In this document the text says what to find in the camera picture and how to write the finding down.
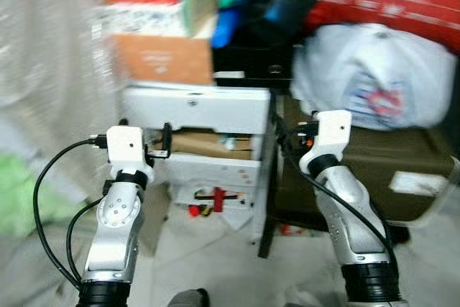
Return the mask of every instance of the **black cable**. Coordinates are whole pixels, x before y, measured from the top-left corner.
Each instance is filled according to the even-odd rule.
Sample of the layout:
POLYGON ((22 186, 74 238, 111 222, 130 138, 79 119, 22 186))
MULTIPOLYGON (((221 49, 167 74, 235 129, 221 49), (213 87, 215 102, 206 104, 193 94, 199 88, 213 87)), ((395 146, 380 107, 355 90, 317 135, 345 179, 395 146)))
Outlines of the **black cable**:
POLYGON ((78 219, 80 218, 81 215, 83 215, 85 212, 87 212, 93 206, 98 205, 101 202, 101 200, 102 200, 102 198, 100 198, 97 201, 94 201, 93 203, 88 204, 87 206, 82 208, 72 218, 72 221, 70 221, 69 227, 67 228, 67 236, 65 237, 65 251, 67 253, 67 261, 69 262, 70 269, 72 270, 72 273, 73 273, 75 279, 78 282, 81 281, 81 276, 80 276, 80 273, 77 270, 77 267, 75 266, 75 262, 73 261, 73 256, 72 256, 72 232, 73 232, 73 227, 75 226, 75 223, 77 223, 77 221, 78 221, 78 219))
POLYGON ((337 201, 340 203, 345 209, 350 211, 355 217, 358 218, 369 230, 374 233, 374 235, 378 238, 378 240, 381 241, 385 249, 388 251, 388 255, 390 256, 390 262, 392 263, 392 266, 394 267, 395 274, 397 277, 399 277, 399 269, 397 266, 397 260, 395 253, 393 251, 392 245, 390 244, 390 241, 388 239, 385 239, 382 234, 372 225, 371 222, 369 222, 366 217, 364 217, 359 211, 357 211, 353 206, 351 206, 349 203, 347 203, 344 199, 340 198, 335 194, 333 191, 329 190, 325 186, 321 185, 318 181, 316 181, 311 175, 306 174, 300 170, 298 162, 295 161, 294 154, 292 153, 291 150, 291 143, 290 143, 290 138, 292 137, 293 134, 295 133, 304 133, 305 131, 302 130, 301 127, 297 127, 294 130, 290 131, 284 141, 284 150, 287 150, 287 157, 289 158, 289 161, 291 164, 294 166, 294 168, 300 173, 301 176, 303 176, 311 185, 315 186, 318 190, 324 192, 328 196, 330 196, 333 200, 337 201))
POLYGON ((38 176, 37 182, 35 183, 34 187, 34 195, 32 197, 32 202, 34 206, 34 219, 35 219, 35 226, 37 227, 37 233, 38 237, 40 238, 40 241, 42 243, 43 249, 45 250, 46 255, 50 258, 51 262, 56 266, 56 268, 64 275, 65 278, 67 278, 75 288, 80 290, 80 283, 68 272, 64 265, 61 264, 59 259, 54 255, 52 252, 48 241, 46 240, 45 232, 43 231, 43 225, 42 221, 40 220, 40 213, 38 211, 38 190, 40 188, 40 184, 42 183, 43 178, 45 177, 46 173, 48 170, 56 163, 57 160, 59 160, 66 152, 71 151, 72 149, 79 147, 81 145, 86 145, 86 144, 93 144, 94 139, 87 139, 87 140, 82 140, 81 142, 76 142, 75 144, 69 145, 66 147, 64 150, 60 151, 54 158, 49 161, 49 163, 45 166, 45 168, 42 170, 40 175, 38 176))

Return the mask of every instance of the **orange box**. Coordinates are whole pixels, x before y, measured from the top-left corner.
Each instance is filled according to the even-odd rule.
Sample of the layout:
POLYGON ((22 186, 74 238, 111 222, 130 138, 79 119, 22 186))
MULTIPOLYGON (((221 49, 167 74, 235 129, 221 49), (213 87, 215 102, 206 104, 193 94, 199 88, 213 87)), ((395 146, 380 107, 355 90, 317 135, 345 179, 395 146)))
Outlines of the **orange box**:
POLYGON ((131 78, 189 84, 213 84, 211 18, 195 37, 115 34, 120 60, 131 78))

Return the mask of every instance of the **white floor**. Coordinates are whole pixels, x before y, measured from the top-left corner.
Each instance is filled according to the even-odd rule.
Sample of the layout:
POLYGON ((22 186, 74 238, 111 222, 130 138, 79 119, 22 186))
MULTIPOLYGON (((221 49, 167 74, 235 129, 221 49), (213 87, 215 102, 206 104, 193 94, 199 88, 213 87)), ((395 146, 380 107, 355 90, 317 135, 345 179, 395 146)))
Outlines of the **white floor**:
MULTIPOLYGON (((398 247, 402 291, 411 306, 459 306, 459 211, 437 215, 398 247)), ((249 226, 233 232, 215 214, 192 219, 172 206, 157 254, 140 256, 130 306, 166 307, 191 288, 206 288, 215 307, 340 306, 344 287, 328 237, 275 237, 268 260, 257 258, 249 238, 249 226)))

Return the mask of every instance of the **green cloth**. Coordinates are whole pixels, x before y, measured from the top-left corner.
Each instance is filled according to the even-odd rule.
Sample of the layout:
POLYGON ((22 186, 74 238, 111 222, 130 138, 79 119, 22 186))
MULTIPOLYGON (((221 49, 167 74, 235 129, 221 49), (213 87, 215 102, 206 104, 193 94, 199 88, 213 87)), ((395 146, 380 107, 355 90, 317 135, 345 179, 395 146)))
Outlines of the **green cloth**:
MULTIPOLYGON (((20 158, 0 154, 0 234, 25 237, 35 229, 32 196, 36 179, 20 158)), ((38 197, 42 222, 70 218, 79 209, 53 192, 46 182, 42 182, 38 197)))

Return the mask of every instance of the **white plastic bag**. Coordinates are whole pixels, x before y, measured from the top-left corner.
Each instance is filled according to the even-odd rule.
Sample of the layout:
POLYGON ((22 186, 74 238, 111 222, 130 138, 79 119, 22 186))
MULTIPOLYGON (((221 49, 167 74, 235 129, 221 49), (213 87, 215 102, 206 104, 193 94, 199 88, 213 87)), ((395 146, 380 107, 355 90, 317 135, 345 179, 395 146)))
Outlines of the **white plastic bag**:
POLYGON ((291 92, 305 113, 347 109, 358 127, 431 127, 449 108, 455 63, 442 45, 382 24, 326 25, 297 51, 291 92))

